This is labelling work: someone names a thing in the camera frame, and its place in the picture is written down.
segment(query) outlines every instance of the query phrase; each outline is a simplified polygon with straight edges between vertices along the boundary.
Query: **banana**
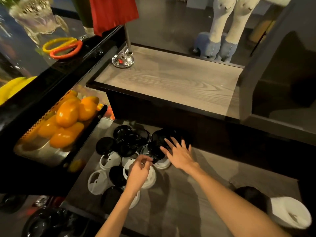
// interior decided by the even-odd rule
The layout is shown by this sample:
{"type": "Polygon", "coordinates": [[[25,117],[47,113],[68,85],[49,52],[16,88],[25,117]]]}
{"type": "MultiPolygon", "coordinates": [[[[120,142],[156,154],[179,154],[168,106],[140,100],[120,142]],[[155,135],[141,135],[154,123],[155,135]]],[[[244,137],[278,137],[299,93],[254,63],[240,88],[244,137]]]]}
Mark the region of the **banana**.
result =
{"type": "Polygon", "coordinates": [[[0,87],[0,105],[2,105],[9,98],[11,89],[25,80],[25,77],[17,77],[10,80],[4,86],[0,87]]]}
{"type": "Polygon", "coordinates": [[[31,81],[33,81],[36,78],[36,76],[30,77],[22,82],[20,82],[19,84],[17,84],[15,87],[13,87],[10,90],[9,96],[8,98],[11,98],[12,96],[14,96],[16,93],[18,93],[23,87],[25,87],[28,83],[30,83],[31,81]]]}

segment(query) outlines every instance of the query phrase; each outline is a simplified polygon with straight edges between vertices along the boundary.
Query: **hand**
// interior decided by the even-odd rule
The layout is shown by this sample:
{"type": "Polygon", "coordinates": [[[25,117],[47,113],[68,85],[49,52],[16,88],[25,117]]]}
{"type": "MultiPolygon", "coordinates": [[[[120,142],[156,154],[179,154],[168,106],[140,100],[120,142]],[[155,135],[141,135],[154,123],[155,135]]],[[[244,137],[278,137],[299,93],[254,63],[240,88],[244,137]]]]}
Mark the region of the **hand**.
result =
{"type": "Polygon", "coordinates": [[[133,196],[145,183],[149,168],[153,165],[153,159],[147,155],[139,155],[136,160],[131,164],[125,191],[130,191],[133,196]]]}
{"type": "Polygon", "coordinates": [[[189,149],[187,149],[184,140],[181,141],[182,146],[180,146],[175,138],[171,137],[171,139],[174,145],[168,139],[165,139],[165,142],[167,142],[168,146],[171,148],[172,154],[162,146],[160,147],[160,150],[168,157],[175,167],[182,169],[189,174],[192,167],[199,166],[199,164],[192,158],[191,145],[189,145],[189,149]]]}

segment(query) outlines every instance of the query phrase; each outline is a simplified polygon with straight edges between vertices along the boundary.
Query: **wooden counter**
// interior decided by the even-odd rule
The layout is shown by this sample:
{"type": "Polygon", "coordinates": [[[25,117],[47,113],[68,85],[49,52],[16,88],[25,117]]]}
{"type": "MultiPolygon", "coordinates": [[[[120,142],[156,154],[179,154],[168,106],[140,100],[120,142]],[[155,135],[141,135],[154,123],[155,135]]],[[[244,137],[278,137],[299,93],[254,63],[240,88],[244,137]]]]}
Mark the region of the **wooden counter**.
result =
{"type": "Polygon", "coordinates": [[[243,68],[132,46],[135,63],[108,65],[96,82],[239,119],[233,97],[243,68]]]}
{"type": "MultiPolygon", "coordinates": [[[[116,120],[107,130],[103,130],[100,127],[104,125],[104,120],[106,119],[100,121],[79,155],[87,153],[87,148],[92,149],[90,139],[96,142],[101,136],[112,136],[117,126],[129,124],[116,120]]],[[[143,127],[150,133],[160,129],[148,125],[143,127]]],[[[193,148],[193,157],[209,175],[229,188],[253,186],[268,197],[290,196],[301,200],[296,179],[197,148],[193,148]]],[[[100,169],[100,158],[100,155],[92,152],[62,207],[79,215],[104,221],[107,215],[100,207],[101,195],[93,195],[87,188],[89,176],[100,169]]],[[[232,236],[194,179],[173,165],[166,170],[155,170],[155,185],[150,189],[141,189],[140,201],[129,210],[124,227],[150,237],[232,236]]]]}

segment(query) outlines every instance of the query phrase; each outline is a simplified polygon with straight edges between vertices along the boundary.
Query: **plush toy head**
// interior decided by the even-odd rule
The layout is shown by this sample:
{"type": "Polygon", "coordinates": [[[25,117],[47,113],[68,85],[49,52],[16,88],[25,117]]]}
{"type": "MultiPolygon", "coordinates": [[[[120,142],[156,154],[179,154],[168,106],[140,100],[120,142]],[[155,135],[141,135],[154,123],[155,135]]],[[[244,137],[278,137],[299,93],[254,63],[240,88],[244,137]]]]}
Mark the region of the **plush toy head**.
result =
{"type": "Polygon", "coordinates": [[[239,0],[236,3],[235,13],[242,16],[249,14],[258,5],[259,1],[260,0],[239,0]]]}
{"type": "Polygon", "coordinates": [[[235,3],[238,0],[214,0],[213,9],[222,13],[231,13],[235,7],[235,3]]]}

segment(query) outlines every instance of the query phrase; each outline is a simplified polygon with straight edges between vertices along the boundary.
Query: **silver round base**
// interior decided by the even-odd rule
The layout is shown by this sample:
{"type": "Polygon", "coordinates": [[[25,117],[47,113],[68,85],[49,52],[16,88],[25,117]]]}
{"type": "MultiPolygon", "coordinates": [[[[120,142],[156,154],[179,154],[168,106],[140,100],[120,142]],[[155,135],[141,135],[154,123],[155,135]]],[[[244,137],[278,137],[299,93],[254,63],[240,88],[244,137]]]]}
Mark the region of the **silver round base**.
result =
{"type": "Polygon", "coordinates": [[[127,68],[134,64],[133,53],[129,53],[128,48],[125,47],[118,54],[112,57],[113,66],[118,68],[127,68]]]}

